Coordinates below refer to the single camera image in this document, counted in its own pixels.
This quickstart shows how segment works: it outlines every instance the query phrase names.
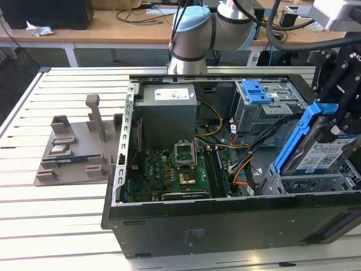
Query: green motherboard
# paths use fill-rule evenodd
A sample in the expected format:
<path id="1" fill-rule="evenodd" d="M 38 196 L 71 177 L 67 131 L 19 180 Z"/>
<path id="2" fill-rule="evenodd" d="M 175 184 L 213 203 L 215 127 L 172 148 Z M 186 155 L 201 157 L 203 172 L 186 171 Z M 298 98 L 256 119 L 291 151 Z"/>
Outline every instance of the green motherboard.
<path id="1" fill-rule="evenodd" d="M 144 176 L 128 180 L 127 188 L 132 201 L 159 201 L 166 193 L 207 193 L 208 198 L 212 198 L 212 178 L 209 177 L 205 152 L 207 150 L 198 148 L 193 156 L 190 149 L 179 148 L 176 159 L 174 149 L 146 151 Z M 232 162 L 229 150 L 221 149 L 219 153 L 226 169 Z M 194 164 L 177 166 L 177 161 L 193 157 Z"/>

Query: black computer case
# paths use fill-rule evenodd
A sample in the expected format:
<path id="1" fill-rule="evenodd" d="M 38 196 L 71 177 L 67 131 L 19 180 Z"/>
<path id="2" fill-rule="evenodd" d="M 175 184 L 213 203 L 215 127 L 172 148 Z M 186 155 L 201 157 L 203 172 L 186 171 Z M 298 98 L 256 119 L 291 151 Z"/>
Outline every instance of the black computer case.
<path id="1" fill-rule="evenodd" d="M 0 0 L 0 8 L 12 29 L 27 27 L 27 21 L 40 27 L 83 30 L 94 11 L 91 0 Z"/>

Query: power supply label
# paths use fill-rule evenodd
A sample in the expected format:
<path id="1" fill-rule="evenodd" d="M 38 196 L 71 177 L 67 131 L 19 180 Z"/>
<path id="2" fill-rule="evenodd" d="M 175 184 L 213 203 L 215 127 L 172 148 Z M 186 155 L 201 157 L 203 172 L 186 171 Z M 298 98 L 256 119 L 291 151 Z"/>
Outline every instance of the power supply label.
<path id="1" fill-rule="evenodd" d="M 188 89 L 156 89 L 154 100 L 189 100 Z"/>
<path id="2" fill-rule="evenodd" d="M 319 173 L 340 157 L 342 148 L 356 139 L 356 135 L 340 135 L 332 143 L 315 142 L 297 166 L 297 173 Z"/>

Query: hard drive label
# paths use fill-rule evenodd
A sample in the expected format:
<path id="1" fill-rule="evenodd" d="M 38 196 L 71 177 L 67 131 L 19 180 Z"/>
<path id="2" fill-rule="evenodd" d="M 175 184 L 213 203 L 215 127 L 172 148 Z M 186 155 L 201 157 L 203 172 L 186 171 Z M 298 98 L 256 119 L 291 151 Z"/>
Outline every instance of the hard drive label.
<path id="1" fill-rule="evenodd" d="M 296 168 L 297 171 L 314 173 L 329 168 L 342 154 L 342 148 L 356 139 L 356 135 L 341 135 L 332 143 L 315 142 Z"/>

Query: wooden desk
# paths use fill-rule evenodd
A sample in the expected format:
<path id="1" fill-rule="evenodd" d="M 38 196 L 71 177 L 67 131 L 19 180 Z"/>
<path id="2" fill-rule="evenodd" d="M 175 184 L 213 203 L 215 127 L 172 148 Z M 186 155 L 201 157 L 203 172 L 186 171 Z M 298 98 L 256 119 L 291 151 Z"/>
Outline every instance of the wooden desk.
<path id="1" fill-rule="evenodd" d="M 271 8 L 273 1 L 259 0 L 265 8 Z M 279 10 L 283 10 L 288 3 L 282 2 Z M 142 20 L 156 17 L 158 15 L 131 15 L 129 20 Z M 173 16 L 168 16 L 171 23 Z M 132 25 L 116 19 L 112 10 L 95 10 L 94 19 L 87 30 L 55 29 L 55 34 L 42 36 L 40 38 L 31 36 L 25 29 L 11 30 L 9 34 L 22 47 L 57 47 L 67 53 L 71 67 L 78 67 L 78 61 L 74 53 L 76 48 L 107 48 L 107 49 L 167 49 L 171 36 L 171 25 L 164 18 L 157 19 L 162 24 L 157 25 Z M 305 19 L 298 19 L 296 24 L 305 22 Z M 312 32 L 309 28 L 298 29 L 288 32 L 288 44 L 303 44 L 341 38 L 344 33 L 340 32 Z M 252 51 L 248 66 L 256 65 L 259 53 L 268 44 L 265 28 L 261 28 L 259 37 L 253 41 L 250 50 Z M 16 47 L 7 34 L 0 29 L 0 47 Z M 116 60 L 116 51 L 112 50 L 113 60 Z"/>
<path id="2" fill-rule="evenodd" d="M 128 20 L 144 20 L 159 15 L 142 14 L 130 15 Z M 167 16 L 168 22 L 172 23 L 173 16 Z M 67 42 L 112 42 L 112 43 L 169 43 L 171 25 L 164 18 L 157 21 L 163 22 L 156 25 L 133 25 L 116 19 L 111 10 L 95 10 L 94 18 L 87 30 L 72 30 L 67 35 Z"/>

